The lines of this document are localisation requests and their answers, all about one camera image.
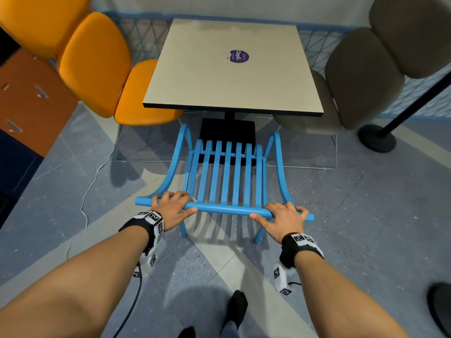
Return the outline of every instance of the hand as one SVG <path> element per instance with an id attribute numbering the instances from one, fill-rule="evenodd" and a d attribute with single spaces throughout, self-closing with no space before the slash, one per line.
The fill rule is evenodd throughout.
<path id="1" fill-rule="evenodd" d="M 165 231 L 175 228 L 197 212 L 195 207 L 183 211 L 183 208 L 189 201 L 193 201 L 193 199 L 188 192 L 183 191 L 178 191 L 177 193 L 166 191 L 163 196 L 156 195 L 152 197 L 152 210 L 162 215 L 165 221 Z"/>
<path id="2" fill-rule="evenodd" d="M 308 216 L 308 210 L 302 206 L 293 206 L 288 202 L 285 205 L 272 203 L 264 206 L 274 214 L 274 221 L 268 222 L 264 217 L 250 214 L 249 217 L 265 228 L 266 232 L 279 244 L 289 233 L 304 233 L 304 221 Z"/>

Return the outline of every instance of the black sock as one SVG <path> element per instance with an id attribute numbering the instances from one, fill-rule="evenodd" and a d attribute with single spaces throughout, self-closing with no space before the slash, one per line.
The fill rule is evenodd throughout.
<path id="1" fill-rule="evenodd" d="M 179 334 L 179 338 L 196 338 L 196 333 L 194 331 L 194 327 L 190 326 L 186 329 L 183 329 L 182 332 Z"/>
<path id="2" fill-rule="evenodd" d="M 239 328 L 241 323 L 243 322 L 243 319 L 245 318 L 247 309 L 248 301 L 245 294 L 236 290 L 229 301 L 227 314 L 225 315 L 225 320 L 222 328 L 224 328 L 229 321 L 233 321 L 236 325 L 236 328 Z"/>

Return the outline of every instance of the forearm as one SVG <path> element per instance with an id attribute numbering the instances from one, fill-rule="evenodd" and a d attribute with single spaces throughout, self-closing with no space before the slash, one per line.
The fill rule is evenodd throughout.
<path id="1" fill-rule="evenodd" d="M 128 227 L 66 261 L 0 311 L 0 335 L 100 336 L 147 242 Z"/>
<path id="2" fill-rule="evenodd" d="M 299 252 L 295 265 L 320 338 L 408 337 L 385 310 L 316 253 Z"/>

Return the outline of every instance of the gray chair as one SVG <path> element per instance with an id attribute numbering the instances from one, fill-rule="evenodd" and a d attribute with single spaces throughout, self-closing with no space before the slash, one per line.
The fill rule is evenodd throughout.
<path id="1" fill-rule="evenodd" d="M 357 28 L 337 45 L 325 79 L 311 71 L 323 116 L 274 115 L 288 130 L 335 136 L 335 167 L 342 127 L 358 128 L 382 113 L 402 92 L 404 75 L 428 77 L 451 61 L 451 8 L 442 1 L 375 0 L 369 20 L 371 28 Z"/>

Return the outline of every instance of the orange chair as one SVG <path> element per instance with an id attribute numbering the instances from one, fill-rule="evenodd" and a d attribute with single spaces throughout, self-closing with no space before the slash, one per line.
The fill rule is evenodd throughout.
<path id="1" fill-rule="evenodd" d="M 91 0 L 0 0 L 0 26 L 32 54 L 50 59 L 64 49 Z"/>
<path id="2" fill-rule="evenodd" d="M 92 111 L 127 126 L 172 122 L 183 110 L 144 108 L 143 99 L 157 59 L 132 69 L 125 39 L 109 17 L 89 14 L 77 27 L 57 67 L 65 84 Z"/>

